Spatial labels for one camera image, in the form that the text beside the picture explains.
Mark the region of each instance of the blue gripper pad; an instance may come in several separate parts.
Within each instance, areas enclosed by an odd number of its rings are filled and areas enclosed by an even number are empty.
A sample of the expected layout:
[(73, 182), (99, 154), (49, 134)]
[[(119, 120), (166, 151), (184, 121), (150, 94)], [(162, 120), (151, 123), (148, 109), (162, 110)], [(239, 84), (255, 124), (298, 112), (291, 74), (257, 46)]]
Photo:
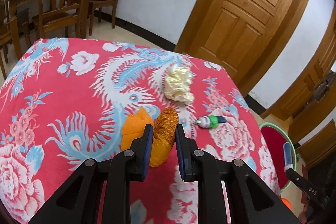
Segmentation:
[(291, 165), (293, 163), (291, 145), (288, 142), (283, 144), (283, 156), (285, 158), (285, 166)]
[(188, 143), (184, 134), (183, 126), (178, 124), (175, 130), (176, 152), (181, 179), (190, 181), (193, 171), (191, 164), (191, 155)]
[(143, 161), (142, 179), (143, 180), (145, 180), (148, 174), (149, 163), (151, 160), (152, 142), (153, 142), (153, 127), (152, 126), (148, 127), (148, 125), (146, 125), (145, 132), (142, 137), (144, 137), (146, 133), (148, 133), (148, 137), (147, 137), (145, 152), (143, 154), (143, 159), (142, 159)]

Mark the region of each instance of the wooden door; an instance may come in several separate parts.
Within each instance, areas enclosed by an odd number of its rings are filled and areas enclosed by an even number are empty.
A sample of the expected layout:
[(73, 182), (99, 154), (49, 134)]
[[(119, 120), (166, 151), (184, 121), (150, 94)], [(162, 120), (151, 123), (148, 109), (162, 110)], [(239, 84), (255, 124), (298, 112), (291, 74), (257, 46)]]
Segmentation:
[(189, 54), (222, 65), (239, 87), (280, 27), (292, 0), (213, 0)]
[(286, 92), (261, 115), (272, 114), (285, 121), (312, 96), (318, 84), (329, 73), (336, 59), (336, 6), (322, 41), (303, 72)]
[(317, 135), (298, 148), (298, 153), (309, 169), (336, 150), (336, 128), (331, 120)]
[(333, 82), (328, 93), (321, 101), (314, 100), (289, 126), (288, 137), (293, 144), (299, 142), (314, 130), (336, 107), (336, 82)]

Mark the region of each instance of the tiled floor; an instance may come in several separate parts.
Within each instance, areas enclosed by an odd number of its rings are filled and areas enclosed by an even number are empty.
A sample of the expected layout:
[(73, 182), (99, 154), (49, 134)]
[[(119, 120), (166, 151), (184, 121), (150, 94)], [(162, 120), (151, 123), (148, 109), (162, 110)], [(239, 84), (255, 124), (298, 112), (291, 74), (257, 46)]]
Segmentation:
[[(50, 32), (46, 35), (47, 38), (52, 37), (64, 37), (65, 33), (63, 29)], [(69, 30), (69, 36), (75, 37), (74, 34), (74, 27)], [(134, 43), (141, 46), (148, 46), (148, 47), (158, 47), (154, 45), (153, 43), (143, 39), (142, 37), (139, 37), (125, 29), (122, 29), (118, 26), (115, 27), (115, 29), (112, 29), (111, 24), (109, 22), (106, 22), (102, 20), (100, 23), (98, 23), (98, 19), (94, 19), (94, 25), (93, 25), (93, 33), (92, 36), (87, 35), (87, 38), (92, 39), (101, 39), (101, 40), (107, 40), (107, 41), (119, 41), (119, 42), (128, 42), (128, 43)], [(31, 41), (35, 41), (35, 32), (31, 32)], [(20, 38), (21, 48), (25, 52), (27, 50), (24, 37), (22, 36)], [(13, 69), (16, 58), (15, 53), (13, 49), (13, 45), (9, 45), (8, 47), (8, 60), (9, 63), (5, 64), (5, 70), (7, 75), (9, 72)], [(3, 84), (4, 79), (2, 77), (2, 74), (0, 73), (0, 86)], [(282, 122), (278, 120), (275, 117), (268, 116), (265, 120), (261, 119), (259, 115), (257, 115), (255, 112), (252, 111), (253, 116), (255, 117), (258, 124), (261, 124), (262, 122), (271, 122), (278, 126), (280, 126), (284, 131), (288, 131), (289, 124), (287, 122)], [(305, 165), (302, 160), (298, 162), (297, 165), (297, 172), (302, 175), (302, 168), (301, 165)], [(292, 204), (292, 211), (293, 213), (298, 216), (303, 209), (303, 204), (301, 204), (301, 191), (293, 184), (291, 184), (281, 195), (283, 198), (288, 199)]]
[[(49, 32), (49, 33), (46, 34), (47, 38), (64, 37), (64, 36), (65, 36), (64, 29), (59, 29), (59, 30)], [(69, 36), (70, 37), (75, 37), (74, 26), (69, 28)], [(123, 28), (120, 28), (120, 27), (116, 26), (115, 29), (112, 29), (111, 23), (109, 23), (109, 22), (106, 22), (106, 21), (102, 20), (100, 23), (98, 23), (97, 18), (94, 19), (92, 36), (87, 35), (87, 38), (107, 40), (107, 41), (128, 42), (128, 43), (133, 43), (133, 44), (137, 44), (137, 45), (141, 45), (141, 46), (158, 48), (158, 46), (156, 46), (155, 44), (147, 41), (146, 39), (143, 39), (142, 37), (139, 37), (139, 36), (129, 32), (129, 31), (123, 29)], [(31, 39), (32, 42), (35, 41), (35, 32), (34, 31), (31, 31), (30, 39)], [(20, 43), (21, 43), (22, 51), (25, 52), (27, 50), (27, 47), (26, 47), (25, 40), (24, 40), (23, 36), (20, 37)], [(14, 52), (14, 48), (13, 48), (12, 44), (8, 45), (8, 51), (9, 51), (9, 53), (8, 53), (8, 61), (9, 62), (8, 62), (8, 64), (4, 64), (7, 75), (10, 73), (10, 71), (13, 69), (13, 67), (16, 64), (15, 52)], [(1, 52), (2, 60), (4, 60), (2, 50), (0, 50), (0, 52)], [(2, 73), (0, 71), (0, 86), (2, 86), (3, 82), (4, 82), (4, 79), (3, 79)]]

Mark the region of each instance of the pink object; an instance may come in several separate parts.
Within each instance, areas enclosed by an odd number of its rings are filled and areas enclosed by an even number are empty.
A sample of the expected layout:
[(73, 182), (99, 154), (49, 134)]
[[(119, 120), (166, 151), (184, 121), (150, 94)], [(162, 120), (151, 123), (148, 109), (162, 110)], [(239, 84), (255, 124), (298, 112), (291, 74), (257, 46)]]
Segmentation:
[[(193, 104), (164, 97), (173, 64), (195, 74)], [(0, 199), (12, 217), (28, 223), (85, 159), (120, 152), (121, 127), (140, 106), (153, 119), (174, 107), (199, 148), (221, 160), (243, 159), (279, 193), (258, 125), (223, 68), (156, 48), (53, 38), (35, 42), (0, 89)], [(227, 123), (199, 128), (193, 121), (201, 115)], [(131, 183), (131, 210), (132, 224), (197, 222), (197, 182), (181, 181), (175, 148), (144, 183)]]

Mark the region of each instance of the doorway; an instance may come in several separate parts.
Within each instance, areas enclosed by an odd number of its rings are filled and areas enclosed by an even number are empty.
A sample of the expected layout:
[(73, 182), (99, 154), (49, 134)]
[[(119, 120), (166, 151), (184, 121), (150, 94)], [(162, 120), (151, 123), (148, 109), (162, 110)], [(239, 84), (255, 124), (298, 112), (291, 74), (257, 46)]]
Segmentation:
[(177, 52), (223, 66), (245, 96), (287, 44), (308, 0), (197, 0)]

